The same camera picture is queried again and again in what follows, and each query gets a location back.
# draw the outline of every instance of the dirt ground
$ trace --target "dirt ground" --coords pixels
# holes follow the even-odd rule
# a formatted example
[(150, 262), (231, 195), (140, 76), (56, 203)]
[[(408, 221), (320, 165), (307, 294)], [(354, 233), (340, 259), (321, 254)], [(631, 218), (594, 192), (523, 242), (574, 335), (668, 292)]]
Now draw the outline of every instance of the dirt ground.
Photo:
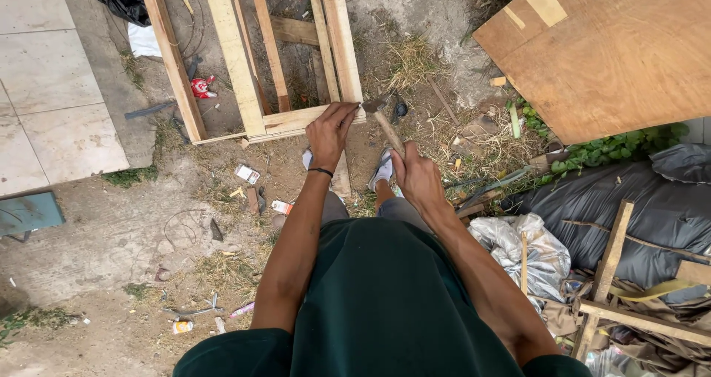
[[(192, 15), (183, 0), (166, 0), (183, 56), (199, 54), (203, 58), (198, 77), (214, 74), (228, 80), (206, 0), (188, 1)], [(438, 82), (462, 123), (487, 114), (502, 137), (508, 134), (510, 117), (503, 104), (515, 99), (515, 92), (489, 87), (489, 76), (483, 73), (488, 56), (472, 40), (460, 44), (470, 30), (471, 12), (478, 0), (347, 1), (351, 29), (360, 42), (357, 55), (366, 97), (375, 96), (379, 86), (387, 86), (391, 75), (388, 43), (424, 34), (437, 62), (447, 66), (449, 76)], [(134, 155), (131, 165), (154, 162), (159, 174), (156, 181), (131, 188), (112, 186), (100, 177), (55, 186), (66, 224), (34, 232), (26, 244), (0, 241), (0, 311), (4, 312), (0, 316), (9, 309), (32, 306), (60, 307), (78, 318), (76, 324), (57, 329), (33, 325), (20, 329), (12, 344), (0, 348), (0, 377), (168, 376), (187, 349), (217, 330), (215, 316), (225, 318), (228, 331), (249, 324), (249, 314), (227, 315), (253, 300), (259, 271), (273, 244), (271, 217), (275, 213), (267, 209), (263, 216), (254, 217), (247, 211), (246, 198), (240, 194), (229, 197), (240, 187), (246, 193), (249, 186), (234, 176), (235, 167), (243, 163), (262, 173), (257, 185), (265, 188), (267, 207), (275, 199), (292, 201), (306, 176), (301, 154), (308, 142), (302, 136), (246, 149), (236, 141), (196, 148), (181, 145), (176, 131), (165, 122), (173, 114), (179, 116), (175, 109), (165, 109), (156, 118), (125, 120), (124, 112), (171, 97), (163, 65), (160, 60), (139, 58), (138, 70), (145, 83), (143, 91), (138, 90), (121, 72), (118, 53), (127, 47), (125, 23), (95, 0), (67, 2), (102, 93), (110, 98), (107, 103), (121, 143), (129, 145)], [(244, 2), (247, 9), (253, 9), (252, 0)], [(308, 3), (267, 2), (273, 14), (286, 17), (303, 14)], [(269, 76), (257, 22), (250, 17), (247, 21), (261, 75)], [(279, 43), (279, 49), (290, 86), (302, 87), (307, 93), (315, 91), (311, 48)], [(262, 81), (267, 98), (275, 100), (269, 79)], [(211, 90), (218, 93), (217, 98), (198, 100), (201, 111), (207, 111), (203, 119), (209, 135), (242, 131), (234, 95), (219, 82)], [(301, 93), (290, 92), (292, 97)], [(493, 179), (520, 168), (538, 154), (529, 152), (540, 150), (542, 142), (529, 134), (524, 134), (520, 152), (515, 154), (505, 153), (499, 141), (489, 142), (478, 165), (475, 159), (454, 170), (446, 164), (452, 154), (448, 145), (459, 131), (432, 89), (416, 83), (400, 93), (410, 113), (400, 119), (399, 132), (418, 140), (453, 179)], [(214, 109), (217, 103), (220, 108)], [(353, 215), (372, 214), (373, 197), (365, 186), (384, 145), (374, 121), (351, 128), (347, 153), (353, 195), (345, 200)], [(456, 198), (458, 192), (448, 191), (448, 195)], [(220, 227), (223, 241), (213, 239), (212, 220)], [(256, 271), (246, 276), (246, 282), (236, 284), (229, 278), (217, 278), (217, 273), (199, 272), (210, 259), (224, 264), (243, 262)], [(165, 281), (155, 281), (160, 267), (168, 271)], [(10, 277), (17, 287), (9, 283)], [(129, 283), (147, 285), (143, 298), (126, 293), (124, 287)], [(165, 300), (161, 300), (163, 290)], [(218, 307), (225, 311), (188, 317), (195, 328), (174, 335), (172, 317), (161, 309), (203, 309), (207, 306), (204, 300), (210, 299), (213, 291), (219, 295)]]

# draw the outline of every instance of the wooden hammer handle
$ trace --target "wooden hammer handle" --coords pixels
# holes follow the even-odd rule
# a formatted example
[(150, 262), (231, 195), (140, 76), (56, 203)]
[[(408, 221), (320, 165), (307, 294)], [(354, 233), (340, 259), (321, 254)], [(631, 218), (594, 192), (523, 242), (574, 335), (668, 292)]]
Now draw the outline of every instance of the wooden hammer handle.
[(403, 158), (403, 160), (404, 160), (403, 141), (400, 139), (400, 136), (397, 135), (397, 133), (395, 132), (395, 129), (390, 124), (390, 121), (387, 120), (383, 111), (379, 110), (379, 111), (373, 113), (373, 116), (375, 116), (375, 119), (378, 120), (378, 123), (380, 124), (380, 128), (383, 129), (383, 133), (385, 133), (385, 137), (390, 142), (390, 145), (393, 146), (393, 148), (397, 151), (397, 153), (400, 154), (400, 157)]

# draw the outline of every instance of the shoe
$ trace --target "shoe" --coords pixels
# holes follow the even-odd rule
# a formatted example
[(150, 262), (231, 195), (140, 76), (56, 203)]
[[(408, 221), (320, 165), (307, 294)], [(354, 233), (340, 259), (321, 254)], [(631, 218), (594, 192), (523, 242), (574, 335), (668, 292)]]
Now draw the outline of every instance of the shoe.
[(390, 149), (392, 148), (385, 148), (380, 152), (380, 163), (376, 166), (373, 176), (370, 177), (370, 181), (368, 182), (368, 188), (371, 191), (375, 191), (375, 183), (377, 183), (378, 180), (385, 179), (386, 181), (390, 181), (390, 177), (393, 176), (393, 156), (390, 155)]

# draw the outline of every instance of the shorts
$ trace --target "shorts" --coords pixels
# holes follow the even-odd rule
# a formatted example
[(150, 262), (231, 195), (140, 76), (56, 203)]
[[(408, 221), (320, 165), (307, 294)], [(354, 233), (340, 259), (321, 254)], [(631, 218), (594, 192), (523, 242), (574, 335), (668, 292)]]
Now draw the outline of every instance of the shorts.
[[(432, 234), (432, 230), (427, 227), (427, 224), (422, 220), (417, 210), (415, 210), (410, 202), (407, 202), (407, 199), (400, 198), (399, 196), (383, 202), (375, 213), (375, 217), (406, 221)], [(321, 215), (321, 225), (323, 226), (329, 221), (347, 218), (351, 217), (348, 215), (346, 206), (343, 205), (341, 199), (333, 191), (328, 191), (326, 193), (326, 200), (324, 201), (324, 213)]]

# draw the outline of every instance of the green shirt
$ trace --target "green shirt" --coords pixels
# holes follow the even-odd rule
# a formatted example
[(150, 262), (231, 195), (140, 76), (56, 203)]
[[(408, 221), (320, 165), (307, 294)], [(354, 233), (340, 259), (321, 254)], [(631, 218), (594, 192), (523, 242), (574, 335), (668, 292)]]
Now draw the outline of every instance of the green shirt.
[(294, 335), (263, 328), (208, 338), (173, 377), (591, 377), (564, 355), (519, 368), (476, 314), (444, 248), (409, 223), (335, 220), (318, 244)]

